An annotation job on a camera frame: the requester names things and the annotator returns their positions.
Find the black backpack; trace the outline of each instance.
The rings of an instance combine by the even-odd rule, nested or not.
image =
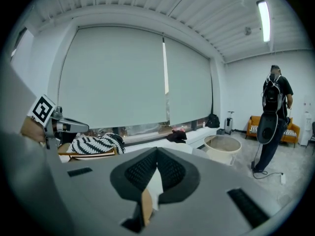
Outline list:
[[[214,114],[209,114],[206,126],[209,128],[219,128],[220,127],[219,117],[217,117]]]

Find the concrete floor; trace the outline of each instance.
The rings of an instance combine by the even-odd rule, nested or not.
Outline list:
[[[235,157],[233,168],[246,176],[253,178],[261,187],[266,189],[279,203],[284,207],[293,199],[300,198],[307,187],[315,169],[315,154],[312,156],[313,146],[305,147],[296,144],[283,143],[278,149],[266,167],[270,174],[273,172],[283,172],[286,178],[286,184],[281,184],[280,174],[274,174],[264,179],[255,179],[252,176],[251,162],[258,149],[256,138],[247,137],[246,134],[233,132],[231,135],[242,144],[242,151]],[[262,146],[259,148],[255,164],[259,161]],[[255,174],[256,177],[264,177],[263,174]]]

